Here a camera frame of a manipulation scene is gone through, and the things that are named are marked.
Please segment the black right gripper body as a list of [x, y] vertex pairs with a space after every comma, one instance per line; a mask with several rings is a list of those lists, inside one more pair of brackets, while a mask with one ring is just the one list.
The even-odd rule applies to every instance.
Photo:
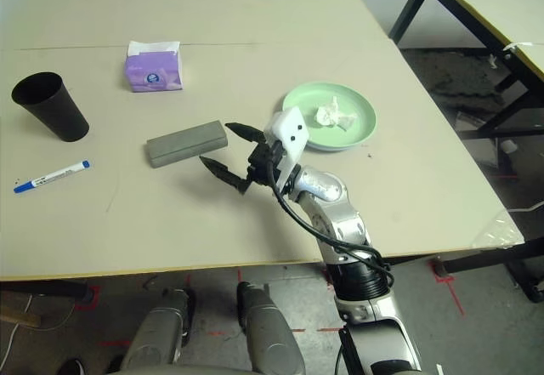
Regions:
[[277, 180], [276, 170], [281, 161], [281, 142], [276, 140], [272, 145], [258, 143], [248, 157], [247, 178], [258, 185], [271, 187]]

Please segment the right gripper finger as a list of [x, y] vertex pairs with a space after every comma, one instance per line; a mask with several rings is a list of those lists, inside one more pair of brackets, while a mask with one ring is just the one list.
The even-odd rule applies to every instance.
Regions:
[[265, 142], [266, 138], [264, 132], [256, 129], [252, 126], [241, 124], [238, 122], [228, 122], [225, 123], [230, 131], [232, 131], [237, 136], [249, 142]]
[[235, 188], [244, 195], [251, 184], [250, 179], [243, 179], [232, 173], [223, 163], [205, 156], [199, 156], [203, 165], [218, 179]]

